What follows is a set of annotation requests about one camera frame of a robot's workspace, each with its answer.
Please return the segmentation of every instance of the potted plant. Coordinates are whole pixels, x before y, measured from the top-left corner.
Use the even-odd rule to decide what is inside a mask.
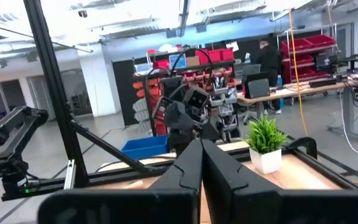
[[[250,149],[252,164],[263,174],[279,170],[282,163],[281,146],[286,134],[276,129],[276,120],[262,116],[257,122],[250,123],[250,134],[246,140]]]

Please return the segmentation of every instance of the gray floor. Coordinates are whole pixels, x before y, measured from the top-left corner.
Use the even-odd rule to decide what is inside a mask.
[[[336,95],[307,97],[303,101],[303,111],[309,135],[317,140],[319,151],[358,170],[358,155],[351,151],[345,137],[326,130],[327,124],[341,120],[339,98]],[[355,115],[358,115],[358,108],[356,108]],[[129,139],[146,136],[146,133],[139,133],[133,127],[124,130],[111,130],[122,122],[119,116],[103,117],[97,120],[84,117],[80,118],[80,120],[92,132],[98,134],[98,136],[104,136],[104,140],[118,148],[121,148]],[[285,105],[283,113],[277,116],[277,125],[282,131],[293,137],[304,136],[297,104],[295,106]],[[242,127],[245,134],[248,128],[248,126]],[[90,147],[91,143],[83,137],[79,136],[78,138],[82,150],[85,151],[84,158],[88,172],[94,172],[104,162],[115,160],[115,158],[112,158],[97,146]],[[352,145],[358,150],[358,141],[352,141]],[[67,163],[67,157],[55,122],[50,122],[37,130],[24,151],[24,160],[30,164],[29,172],[39,177],[51,178],[64,168]],[[344,172],[341,168],[324,159],[321,161],[335,171]],[[65,172],[62,172],[57,177],[63,177],[64,175]],[[349,178],[358,181],[357,177]],[[0,180],[0,196],[2,193],[3,189]],[[36,219],[37,208],[45,197],[43,195],[27,200],[4,203],[0,199],[0,223],[33,223]]]

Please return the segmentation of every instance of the ceiling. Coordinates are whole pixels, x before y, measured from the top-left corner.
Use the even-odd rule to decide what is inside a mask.
[[[87,44],[207,26],[248,17],[277,17],[286,9],[321,12],[326,0],[42,0],[52,42],[58,49],[86,50]],[[332,1],[338,11],[358,8],[358,0]],[[0,58],[34,59],[35,45],[22,0],[0,0]]]

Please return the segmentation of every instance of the white pot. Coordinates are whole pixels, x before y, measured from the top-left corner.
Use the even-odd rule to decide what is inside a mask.
[[[249,149],[249,154],[252,164],[263,174],[278,171],[281,167],[281,149],[263,155]]]

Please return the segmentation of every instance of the wooden table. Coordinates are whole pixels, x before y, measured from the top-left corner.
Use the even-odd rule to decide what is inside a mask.
[[[231,151],[231,150],[236,150],[238,148],[248,147],[248,144],[245,142],[236,142],[230,144],[223,144],[220,145],[219,147],[223,151]],[[162,154],[160,156],[175,157],[175,153]],[[151,163],[162,162],[167,160],[168,159],[145,159],[141,162],[143,164],[151,164]],[[329,179],[325,178],[322,174],[315,171],[310,166],[306,165],[304,162],[300,161],[297,157],[295,157],[292,154],[284,155],[281,169],[272,174],[265,174],[265,175],[261,174],[255,169],[255,167],[251,164],[251,162],[243,162],[242,164],[283,189],[322,189],[322,190],[341,189],[338,185],[336,185]],[[107,166],[104,169],[101,169],[101,171],[120,169],[123,167],[127,167],[126,164],[114,164],[111,166]],[[143,187],[144,188],[149,187],[156,180],[158,180],[158,178],[159,177],[141,179],[144,183]],[[94,189],[121,189],[134,182],[135,181],[122,182],[119,184],[103,185],[103,186],[94,187]],[[201,193],[201,223],[210,223],[208,204],[203,189]]]
[[[348,86],[356,86],[358,85],[358,81],[354,81],[349,77],[349,80],[347,81]],[[324,91],[329,90],[342,90],[343,89],[343,114],[344,114],[344,121],[345,121],[345,128],[346,133],[350,138],[356,138],[358,139],[358,133],[354,131],[354,105],[353,105],[353,99],[351,94],[351,88],[345,85],[343,82],[339,82],[335,85],[328,85],[328,86],[322,86],[318,88],[311,88],[309,86],[309,82],[300,82],[300,95],[312,95],[317,93],[322,93]],[[296,88],[296,83],[287,84],[284,85],[284,89],[277,90],[275,93],[271,93],[270,96],[260,97],[260,98],[254,98],[249,99],[245,98],[242,93],[237,94],[237,101],[239,103],[245,104],[245,105],[253,105],[256,104],[256,110],[257,110],[257,118],[263,115],[264,112],[264,106],[263,101],[272,101],[276,99],[281,98],[288,98],[288,97],[297,97],[298,96],[298,90]],[[329,131],[339,131],[341,134],[343,133],[343,130],[340,130],[337,128],[340,125],[332,125],[328,126]]]

